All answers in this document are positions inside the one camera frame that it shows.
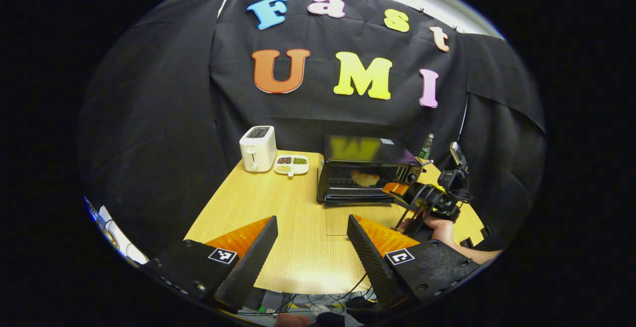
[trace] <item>oven door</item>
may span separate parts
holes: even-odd
[[[402,180],[405,170],[403,166],[333,164],[325,203],[393,203],[394,199],[382,193],[382,188],[389,182]]]

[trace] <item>foam letter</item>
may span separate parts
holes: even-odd
[[[405,13],[397,11],[393,8],[389,8],[384,12],[384,15],[386,16],[386,19],[384,19],[384,24],[387,26],[387,28],[391,28],[399,32],[408,31],[408,16]]]
[[[314,14],[327,14],[331,17],[343,17],[345,16],[345,3],[342,0],[314,0],[314,1],[326,1],[319,3],[311,3],[307,7],[307,10]]]
[[[309,51],[304,49],[291,49],[287,56],[291,58],[289,78],[286,81],[274,79],[274,59],[279,57],[277,50],[259,50],[252,54],[254,58],[254,84],[266,93],[288,93],[297,89],[303,83],[305,75],[305,58]]]
[[[248,6],[247,10],[254,11],[259,21],[261,21],[258,28],[263,30],[285,21],[285,17],[276,15],[276,12],[287,12],[287,6],[281,0],[261,0]]]
[[[438,46],[438,49],[441,51],[450,50],[448,45],[444,43],[444,39],[448,40],[448,35],[441,31],[439,26],[431,26],[429,29],[433,32],[433,39],[435,40],[435,44]]]
[[[425,107],[435,108],[438,103],[435,99],[435,81],[439,77],[435,71],[421,69],[420,74],[424,78],[424,87],[422,91],[422,98],[420,98],[420,105]]]
[[[357,93],[360,96],[366,92],[368,85],[373,83],[369,90],[370,97],[381,98],[382,100],[391,98],[389,93],[389,69],[393,66],[392,62],[385,58],[375,58],[368,69],[364,69],[360,59],[354,53],[340,51],[340,53],[336,53],[336,58],[340,60],[340,81],[333,88],[334,93],[354,93],[354,88],[351,87],[351,79],[353,79]]]

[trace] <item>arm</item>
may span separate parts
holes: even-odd
[[[443,242],[444,244],[447,244],[448,246],[452,247],[453,250],[456,250],[465,257],[473,259],[473,261],[478,264],[483,264],[488,260],[494,259],[501,252],[501,250],[479,251],[457,245],[453,237],[453,222],[450,220],[433,218],[429,216],[424,220],[424,222],[433,229],[433,235],[431,236],[431,239],[436,239]]]

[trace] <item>white divided tray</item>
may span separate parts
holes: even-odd
[[[293,177],[295,174],[304,174],[309,171],[309,159],[298,155],[279,155],[274,161],[274,171]]]

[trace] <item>plastic bottle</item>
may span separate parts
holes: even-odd
[[[423,160],[429,159],[429,157],[431,156],[431,148],[433,146],[434,137],[435,136],[433,134],[429,134],[429,137],[427,137],[426,142],[422,146],[422,150],[420,151],[420,155],[418,155],[418,157],[420,157]]]

